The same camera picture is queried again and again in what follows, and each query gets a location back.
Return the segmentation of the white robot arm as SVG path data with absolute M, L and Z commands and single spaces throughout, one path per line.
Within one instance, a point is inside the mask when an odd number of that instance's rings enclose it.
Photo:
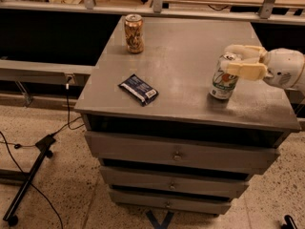
M 269 86 L 305 92 L 305 55 L 302 52 L 279 48 L 267 51 L 261 46 L 230 45 L 224 52 L 240 57 L 222 63 L 228 74 L 246 80 L 263 80 Z

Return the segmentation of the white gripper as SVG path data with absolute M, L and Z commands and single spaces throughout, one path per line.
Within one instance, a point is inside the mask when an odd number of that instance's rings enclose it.
M 305 57 L 302 52 L 275 49 L 267 52 L 264 47 L 232 44 L 224 53 L 237 59 L 260 59 L 263 63 L 230 63 L 227 73 L 246 80 L 260 80 L 280 89 L 305 89 Z

